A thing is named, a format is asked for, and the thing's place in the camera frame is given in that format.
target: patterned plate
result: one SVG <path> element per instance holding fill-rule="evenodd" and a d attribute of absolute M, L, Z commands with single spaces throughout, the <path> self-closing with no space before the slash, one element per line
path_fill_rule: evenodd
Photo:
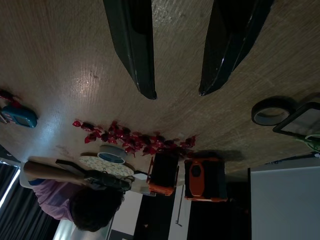
<path fill-rule="evenodd" d="M 115 176 L 127 177 L 134 174 L 132 169 L 123 164 L 102 160 L 97 156 L 81 156 L 79 161 L 89 168 L 98 170 L 100 172 L 106 171 L 108 174 Z"/>

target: wooden table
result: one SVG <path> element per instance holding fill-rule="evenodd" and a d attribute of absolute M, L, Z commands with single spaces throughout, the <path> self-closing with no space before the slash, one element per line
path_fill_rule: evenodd
<path fill-rule="evenodd" d="M 75 119 L 167 138 L 198 135 L 195 150 L 218 150 L 228 172 L 307 153 L 293 138 L 251 121 L 271 96 L 300 101 L 320 86 L 320 2 L 277 0 L 253 49 L 225 86 L 200 97 L 213 0 L 154 0 L 157 100 L 143 97 L 115 53 L 102 0 L 0 2 L 0 88 L 35 110 L 35 129 L 0 124 L 0 144 L 18 160 L 77 161 L 97 153 Z M 128 157 L 147 171 L 150 157 Z M 183 167 L 180 180 L 183 181 Z"/>

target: person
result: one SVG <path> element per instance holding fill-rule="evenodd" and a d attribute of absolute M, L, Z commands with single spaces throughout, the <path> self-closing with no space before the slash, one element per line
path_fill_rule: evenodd
<path fill-rule="evenodd" d="M 83 177 L 56 167 L 28 161 L 24 173 L 42 210 L 57 220 L 70 220 L 83 231 L 108 225 L 124 194 L 113 188 L 94 190 Z"/>

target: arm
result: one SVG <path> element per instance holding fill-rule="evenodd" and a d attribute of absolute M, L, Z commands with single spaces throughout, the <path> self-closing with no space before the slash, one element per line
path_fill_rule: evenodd
<path fill-rule="evenodd" d="M 57 167 L 48 166 L 33 161 L 26 162 L 23 170 L 29 181 L 34 179 L 51 179 L 58 182 L 88 185 L 88 183 L 81 176 L 77 176 L 69 171 Z"/>

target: pink shirt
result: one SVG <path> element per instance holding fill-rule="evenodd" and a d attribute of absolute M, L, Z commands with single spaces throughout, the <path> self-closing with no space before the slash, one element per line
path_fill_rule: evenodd
<path fill-rule="evenodd" d="M 68 219 L 73 222 L 70 213 L 70 198 L 83 187 L 70 182 L 49 179 L 37 179 L 36 181 L 40 184 L 33 185 L 34 181 L 31 181 L 30 184 L 42 210 L 54 219 Z"/>

